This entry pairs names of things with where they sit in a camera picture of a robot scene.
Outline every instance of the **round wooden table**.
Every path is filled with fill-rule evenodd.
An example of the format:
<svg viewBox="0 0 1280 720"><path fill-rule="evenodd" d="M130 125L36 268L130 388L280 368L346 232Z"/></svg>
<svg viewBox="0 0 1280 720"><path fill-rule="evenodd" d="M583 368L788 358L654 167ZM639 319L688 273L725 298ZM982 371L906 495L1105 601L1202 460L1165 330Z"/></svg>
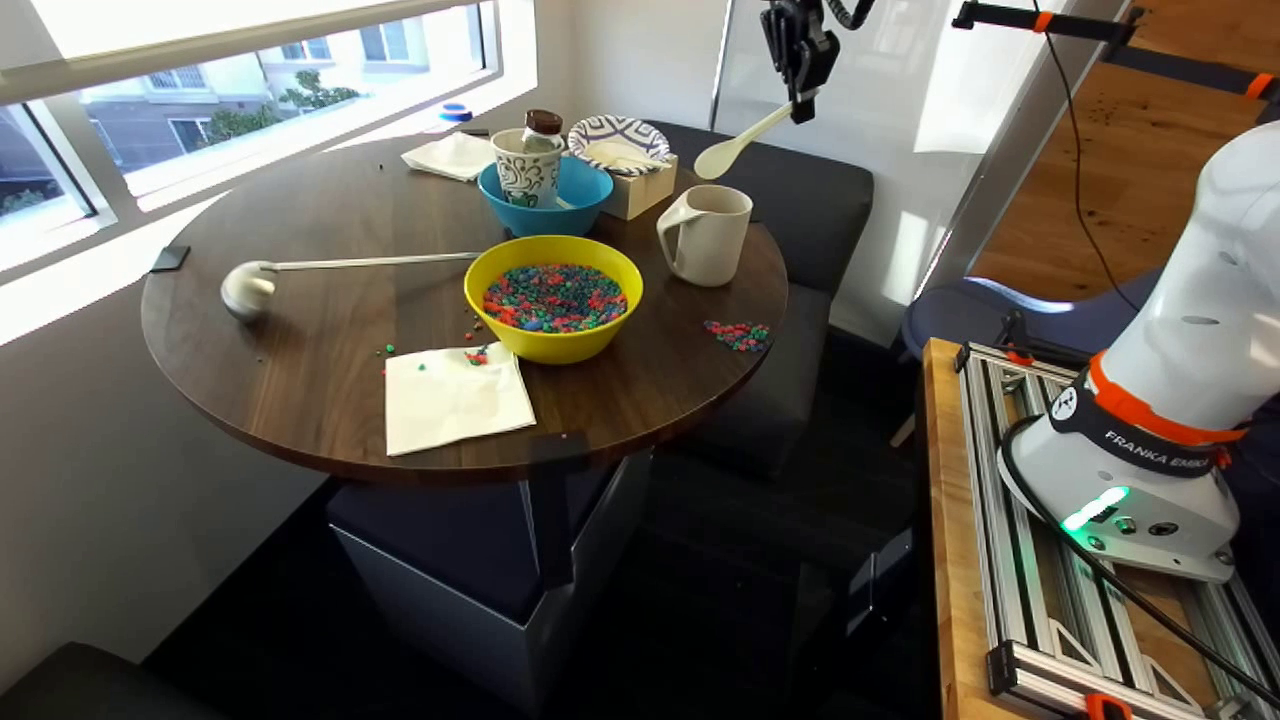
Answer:
<svg viewBox="0 0 1280 720"><path fill-rule="evenodd" d="M374 138L268 167L194 216L174 242L180 273L150 273L140 297L143 345L165 380L203 414L274 457L346 480L527 480L576 460L621 460L725 405L759 353L716 345L703 319L775 329L788 273L763 228L748 232L728 288L677 281L654 247L654 212L599 216L586 232L643 273L643 302L586 364L525 364L536 427L411 457L385 452L385 347L460 347L477 316L465 265L280 273L271 310L238 322L218 281L245 259L339 259L480 250L502 239L473 182L414 174Z"/></svg>

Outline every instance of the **white paper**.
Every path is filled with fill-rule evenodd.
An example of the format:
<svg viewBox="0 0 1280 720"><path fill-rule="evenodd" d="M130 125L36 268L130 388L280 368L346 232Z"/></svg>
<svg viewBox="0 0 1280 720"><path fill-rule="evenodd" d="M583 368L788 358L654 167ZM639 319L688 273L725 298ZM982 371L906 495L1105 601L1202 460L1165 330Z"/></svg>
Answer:
<svg viewBox="0 0 1280 720"><path fill-rule="evenodd" d="M520 358L499 345L486 345L485 364L467 347L389 355L389 457L527 423Z"/></svg>
<svg viewBox="0 0 1280 720"><path fill-rule="evenodd" d="M485 135L467 135L467 131L453 131L438 135L431 143L419 143L411 150L402 150L401 159L411 173L437 173L437 174L453 174L453 178L477 178L486 163L490 163L490 138Z"/></svg>

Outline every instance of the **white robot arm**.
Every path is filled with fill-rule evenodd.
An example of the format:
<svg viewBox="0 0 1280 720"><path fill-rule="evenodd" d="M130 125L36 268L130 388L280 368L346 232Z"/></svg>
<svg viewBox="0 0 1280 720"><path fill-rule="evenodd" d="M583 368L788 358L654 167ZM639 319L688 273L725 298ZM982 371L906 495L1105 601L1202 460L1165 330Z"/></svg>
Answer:
<svg viewBox="0 0 1280 720"><path fill-rule="evenodd" d="M998 471L1108 558L1227 579L1241 511L1216 460L1277 391L1280 125L1260 125L1202 163L1142 310Z"/></svg>

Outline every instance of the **blue bowl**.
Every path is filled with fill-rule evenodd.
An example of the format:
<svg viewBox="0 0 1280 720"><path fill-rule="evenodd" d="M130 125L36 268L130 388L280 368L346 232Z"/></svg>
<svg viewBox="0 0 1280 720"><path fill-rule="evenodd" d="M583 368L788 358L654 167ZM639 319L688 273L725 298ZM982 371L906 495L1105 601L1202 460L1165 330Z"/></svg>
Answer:
<svg viewBox="0 0 1280 720"><path fill-rule="evenodd" d="M494 178L494 163L486 163L477 174L477 187L490 219L499 219L511 236L547 236L547 232L583 236L612 196L612 174L586 159L558 154L554 200L538 200L538 205L508 200L508 192Z"/></svg>

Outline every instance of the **cup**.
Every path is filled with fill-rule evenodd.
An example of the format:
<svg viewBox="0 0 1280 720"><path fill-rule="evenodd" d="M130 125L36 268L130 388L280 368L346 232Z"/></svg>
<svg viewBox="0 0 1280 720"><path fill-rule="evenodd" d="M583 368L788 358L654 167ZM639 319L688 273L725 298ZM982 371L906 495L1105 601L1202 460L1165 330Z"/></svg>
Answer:
<svg viewBox="0 0 1280 720"><path fill-rule="evenodd" d="M654 219L668 268L699 288L733 285L750 224L750 196L728 182L690 182Z"/></svg>
<svg viewBox="0 0 1280 720"><path fill-rule="evenodd" d="M516 205L554 200L558 154L562 154L558 135L538 135L532 127L490 131L494 182Z"/></svg>

